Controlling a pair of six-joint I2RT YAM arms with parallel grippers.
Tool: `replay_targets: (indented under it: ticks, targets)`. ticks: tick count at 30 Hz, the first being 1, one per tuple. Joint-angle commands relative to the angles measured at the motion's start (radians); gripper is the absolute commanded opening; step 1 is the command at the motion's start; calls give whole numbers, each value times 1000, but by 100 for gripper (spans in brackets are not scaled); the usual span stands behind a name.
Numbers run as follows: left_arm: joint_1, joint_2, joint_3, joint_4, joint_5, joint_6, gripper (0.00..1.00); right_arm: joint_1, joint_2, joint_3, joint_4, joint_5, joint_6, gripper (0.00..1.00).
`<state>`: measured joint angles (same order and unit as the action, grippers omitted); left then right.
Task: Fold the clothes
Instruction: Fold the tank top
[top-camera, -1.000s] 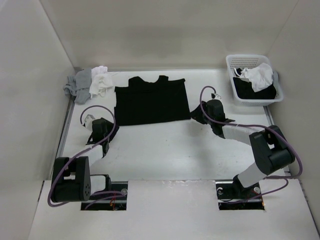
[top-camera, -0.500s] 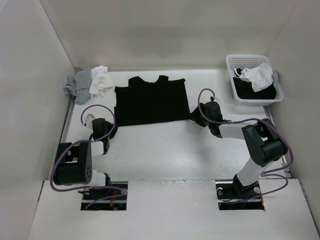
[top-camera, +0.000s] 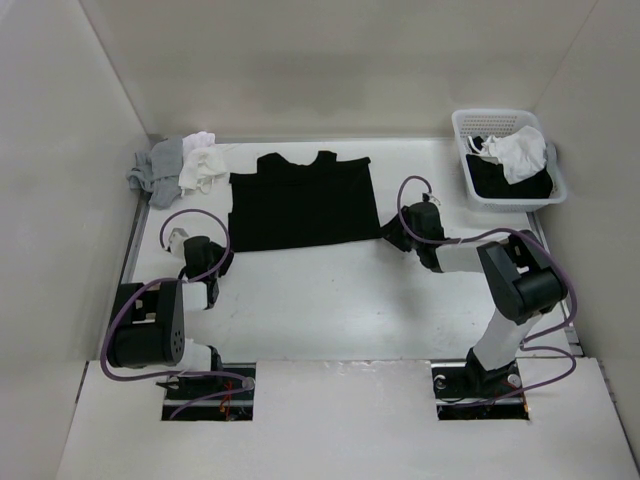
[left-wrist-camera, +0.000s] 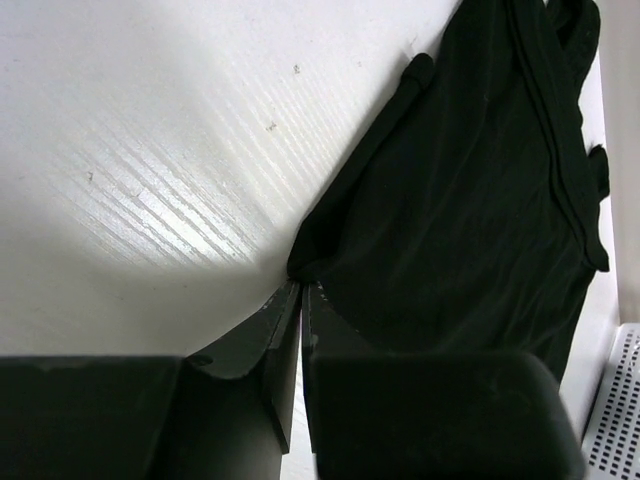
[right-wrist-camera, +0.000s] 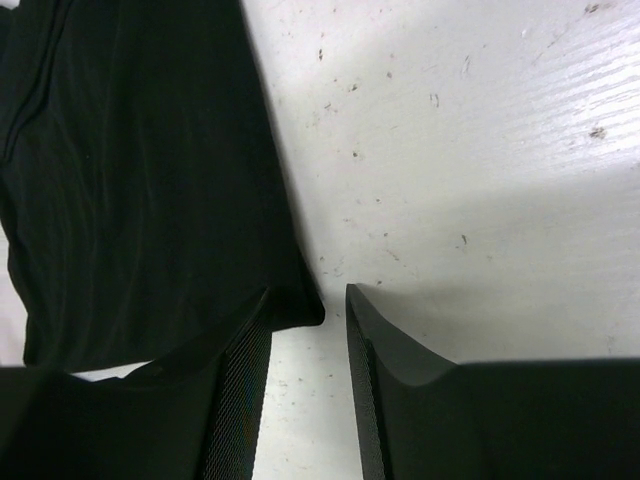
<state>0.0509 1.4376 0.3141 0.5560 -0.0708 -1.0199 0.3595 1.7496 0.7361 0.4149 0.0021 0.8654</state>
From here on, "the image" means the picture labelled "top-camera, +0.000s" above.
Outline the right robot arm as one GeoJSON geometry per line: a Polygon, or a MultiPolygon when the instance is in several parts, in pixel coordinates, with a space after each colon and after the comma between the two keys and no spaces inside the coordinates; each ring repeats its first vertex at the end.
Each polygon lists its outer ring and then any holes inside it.
{"type": "Polygon", "coordinates": [[[400,208],[381,236],[403,252],[415,252],[433,273],[484,275],[495,310],[461,373],[461,387],[474,397],[487,397],[507,379],[533,326],[574,294],[530,230],[498,228],[472,238],[447,238],[438,208],[423,200],[400,208]]]}

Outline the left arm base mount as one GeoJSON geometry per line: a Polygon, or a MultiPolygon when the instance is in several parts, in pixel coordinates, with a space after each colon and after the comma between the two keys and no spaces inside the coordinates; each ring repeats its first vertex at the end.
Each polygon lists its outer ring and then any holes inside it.
{"type": "Polygon", "coordinates": [[[162,421],[251,421],[254,391],[236,378],[169,377],[156,383],[165,390],[162,421]]]}

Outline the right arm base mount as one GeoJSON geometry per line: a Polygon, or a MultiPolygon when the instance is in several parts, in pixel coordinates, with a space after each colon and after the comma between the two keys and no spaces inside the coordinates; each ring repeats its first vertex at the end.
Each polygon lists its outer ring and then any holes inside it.
{"type": "Polygon", "coordinates": [[[441,421],[529,419],[523,393],[503,398],[522,387],[515,362],[480,386],[467,375],[463,362],[434,363],[431,372],[436,413],[441,421]]]}

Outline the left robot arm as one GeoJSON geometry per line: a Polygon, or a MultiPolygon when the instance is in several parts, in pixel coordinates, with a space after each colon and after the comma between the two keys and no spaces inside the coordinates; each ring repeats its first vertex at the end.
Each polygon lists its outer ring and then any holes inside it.
{"type": "Polygon", "coordinates": [[[233,260],[229,246],[207,236],[184,239],[172,249],[185,265],[176,278],[160,278],[118,286],[100,353],[103,373],[115,381],[155,378],[152,372],[126,376],[119,369],[158,368],[158,375],[188,375],[190,386],[206,399],[224,387],[217,350],[187,337],[185,314],[211,309],[218,297],[218,279],[233,260]]]}

